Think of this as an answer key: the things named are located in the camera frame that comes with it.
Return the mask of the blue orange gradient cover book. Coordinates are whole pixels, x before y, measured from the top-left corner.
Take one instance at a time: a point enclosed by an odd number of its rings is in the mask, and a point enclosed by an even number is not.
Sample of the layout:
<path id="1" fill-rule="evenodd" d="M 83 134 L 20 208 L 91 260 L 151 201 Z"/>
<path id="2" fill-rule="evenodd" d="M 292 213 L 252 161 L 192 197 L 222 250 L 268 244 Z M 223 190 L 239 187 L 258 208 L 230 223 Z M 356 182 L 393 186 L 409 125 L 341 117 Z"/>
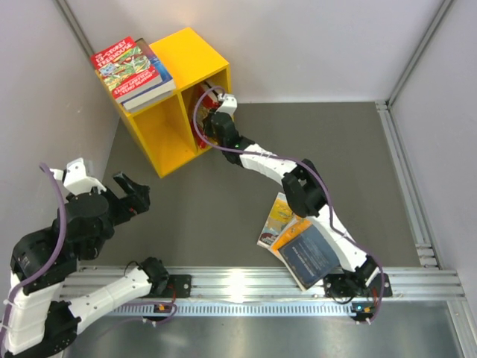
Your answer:
<path id="1" fill-rule="evenodd" d="M 162 61 L 157 57 L 149 44 L 139 38 L 136 44 L 142 53 L 148 58 L 151 65 L 156 69 L 157 76 L 140 86 L 140 91 L 132 98 L 122 102 L 123 108 L 130 113 L 135 113 L 143 108 L 156 103 L 160 99 L 168 97 L 176 90 L 174 79 L 166 69 Z"/>

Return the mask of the red 13-storey treehouse book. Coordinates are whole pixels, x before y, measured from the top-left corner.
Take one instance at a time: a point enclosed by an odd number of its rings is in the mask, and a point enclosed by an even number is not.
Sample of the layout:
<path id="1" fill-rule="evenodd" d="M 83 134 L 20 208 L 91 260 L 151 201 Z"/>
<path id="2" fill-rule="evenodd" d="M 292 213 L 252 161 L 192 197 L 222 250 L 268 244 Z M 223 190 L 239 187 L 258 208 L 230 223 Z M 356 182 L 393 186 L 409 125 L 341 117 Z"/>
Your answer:
<path id="1" fill-rule="evenodd" d="M 92 65 L 111 96 L 122 103 L 140 91 L 140 86 L 153 80 L 156 69 L 132 37 L 93 54 Z"/>

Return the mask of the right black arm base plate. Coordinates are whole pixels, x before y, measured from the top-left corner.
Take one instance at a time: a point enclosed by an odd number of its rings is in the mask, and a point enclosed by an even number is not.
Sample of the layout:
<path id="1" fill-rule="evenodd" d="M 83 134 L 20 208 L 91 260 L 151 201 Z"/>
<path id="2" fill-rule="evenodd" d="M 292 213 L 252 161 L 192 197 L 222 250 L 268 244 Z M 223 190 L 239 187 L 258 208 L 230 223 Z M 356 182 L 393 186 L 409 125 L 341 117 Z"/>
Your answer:
<path id="1" fill-rule="evenodd" d="M 371 298 L 373 293 L 379 294 L 382 287 L 382 297 L 389 298 L 393 296 L 389 276 L 385 274 L 385 280 L 382 281 L 378 274 L 368 286 L 359 286 L 353 283 L 345 274 L 328 274 L 323 279 L 325 296 L 328 298 Z"/>

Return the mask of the green cover paperback book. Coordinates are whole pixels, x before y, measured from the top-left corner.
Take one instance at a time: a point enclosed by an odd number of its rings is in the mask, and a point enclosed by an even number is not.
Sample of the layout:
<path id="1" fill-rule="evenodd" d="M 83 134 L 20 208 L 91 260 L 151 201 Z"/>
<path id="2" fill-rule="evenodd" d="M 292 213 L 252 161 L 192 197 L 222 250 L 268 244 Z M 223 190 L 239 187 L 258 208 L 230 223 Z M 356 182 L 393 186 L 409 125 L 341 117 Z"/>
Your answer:
<path id="1" fill-rule="evenodd" d="M 199 149 L 205 149 L 207 147 L 207 144 L 198 136 L 197 132 L 195 131 L 194 127 L 194 112 L 195 112 L 195 107 L 199 102 L 200 97 L 204 94 L 204 91 L 202 90 L 201 84 L 198 84 L 196 86 L 195 94 L 192 97 L 192 102 L 190 105 L 190 114 L 189 114 L 189 121 L 192 129 L 192 134 L 194 135 L 195 141 L 197 143 L 197 146 Z M 218 108 L 219 102 L 218 98 L 212 98 L 210 96 L 205 96 L 204 99 L 199 103 L 198 105 L 198 110 L 196 113 L 196 122 L 198 125 L 198 130 L 200 131 L 201 134 L 204 133 L 204 120 L 206 117 L 209 115 L 209 112 L 211 110 L 215 110 Z"/>

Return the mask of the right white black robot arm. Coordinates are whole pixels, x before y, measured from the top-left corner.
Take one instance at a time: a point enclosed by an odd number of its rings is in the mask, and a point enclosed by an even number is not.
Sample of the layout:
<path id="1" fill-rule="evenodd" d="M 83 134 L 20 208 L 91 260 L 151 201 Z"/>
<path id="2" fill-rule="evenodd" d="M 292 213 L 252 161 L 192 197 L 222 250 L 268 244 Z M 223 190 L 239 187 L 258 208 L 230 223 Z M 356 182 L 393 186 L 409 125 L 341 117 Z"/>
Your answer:
<path id="1" fill-rule="evenodd" d="M 280 235 L 286 241 L 279 245 L 277 254 L 303 291 L 322 280 L 329 286 L 328 295 L 356 297 L 372 290 L 375 281 L 385 282 L 382 266 L 339 220 L 311 161 L 279 157 L 266 151 L 242 136 L 227 113 L 208 115 L 204 129 L 206 137 L 230 163 L 281 185 L 294 218 Z"/>

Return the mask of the yellow blue 169-storey treehouse book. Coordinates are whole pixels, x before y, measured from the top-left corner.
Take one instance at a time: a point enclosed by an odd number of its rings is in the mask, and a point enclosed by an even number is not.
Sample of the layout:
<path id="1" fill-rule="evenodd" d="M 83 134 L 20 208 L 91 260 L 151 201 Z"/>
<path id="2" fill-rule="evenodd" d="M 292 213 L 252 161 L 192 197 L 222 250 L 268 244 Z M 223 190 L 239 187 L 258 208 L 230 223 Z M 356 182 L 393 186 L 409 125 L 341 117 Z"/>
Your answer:
<path id="1" fill-rule="evenodd" d="M 201 87 L 202 90 L 212 98 L 218 98 L 226 92 L 222 86 L 214 84 L 211 81 L 203 81 Z"/>

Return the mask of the dark blue nineteen eighty-four book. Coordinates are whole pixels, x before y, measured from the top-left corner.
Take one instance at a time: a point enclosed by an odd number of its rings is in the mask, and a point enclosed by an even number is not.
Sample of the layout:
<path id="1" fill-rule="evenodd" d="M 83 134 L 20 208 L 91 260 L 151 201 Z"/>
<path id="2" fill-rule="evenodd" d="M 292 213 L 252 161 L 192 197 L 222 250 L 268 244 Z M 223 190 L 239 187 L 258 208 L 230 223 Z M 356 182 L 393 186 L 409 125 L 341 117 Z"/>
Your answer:
<path id="1" fill-rule="evenodd" d="M 323 234 L 312 224 L 279 249 L 286 268 L 302 291 L 339 267 L 339 260 Z"/>

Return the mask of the yellow blue brideshead revisited book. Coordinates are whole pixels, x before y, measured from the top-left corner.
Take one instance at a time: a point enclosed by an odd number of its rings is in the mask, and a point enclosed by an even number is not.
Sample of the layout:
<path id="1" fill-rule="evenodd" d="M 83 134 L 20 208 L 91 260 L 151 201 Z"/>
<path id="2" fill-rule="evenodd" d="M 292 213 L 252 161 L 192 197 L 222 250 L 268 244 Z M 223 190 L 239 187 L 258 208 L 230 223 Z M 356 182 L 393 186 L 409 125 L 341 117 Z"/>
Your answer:
<path id="1" fill-rule="evenodd" d="M 279 192 L 256 244 L 262 248 L 269 249 L 293 217 L 294 213 L 288 205 L 285 194 Z"/>

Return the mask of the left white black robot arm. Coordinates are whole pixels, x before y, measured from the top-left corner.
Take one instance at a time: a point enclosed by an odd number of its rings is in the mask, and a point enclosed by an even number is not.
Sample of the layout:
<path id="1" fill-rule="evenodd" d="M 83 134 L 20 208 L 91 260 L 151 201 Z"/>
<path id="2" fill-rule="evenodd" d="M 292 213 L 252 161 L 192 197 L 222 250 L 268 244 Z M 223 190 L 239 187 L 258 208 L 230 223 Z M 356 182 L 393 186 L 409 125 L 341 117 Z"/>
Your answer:
<path id="1" fill-rule="evenodd" d="M 61 186 L 68 191 L 59 197 L 56 219 L 14 246 L 1 326 L 6 357 L 52 357 L 107 313 L 168 289 L 167 269 L 161 260 L 148 257 L 113 283 L 80 298 L 60 299 L 64 282 L 78 270 L 78 263 L 96 259 L 116 226 L 150 208 L 149 186 L 123 172 L 113 179 L 124 191 L 121 198 L 95 178 L 79 189 L 66 181 L 55 183 L 58 195 Z"/>

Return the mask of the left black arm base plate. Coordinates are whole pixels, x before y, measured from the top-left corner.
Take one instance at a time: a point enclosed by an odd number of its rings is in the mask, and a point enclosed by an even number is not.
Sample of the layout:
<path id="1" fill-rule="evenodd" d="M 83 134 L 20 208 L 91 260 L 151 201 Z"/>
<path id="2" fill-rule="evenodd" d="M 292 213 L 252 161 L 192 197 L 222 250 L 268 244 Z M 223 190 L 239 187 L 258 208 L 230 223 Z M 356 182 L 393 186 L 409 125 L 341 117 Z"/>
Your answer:
<path id="1" fill-rule="evenodd" d="M 172 274 L 161 292 L 153 292 L 148 298 L 189 298 L 192 290 L 192 276 L 190 274 Z"/>

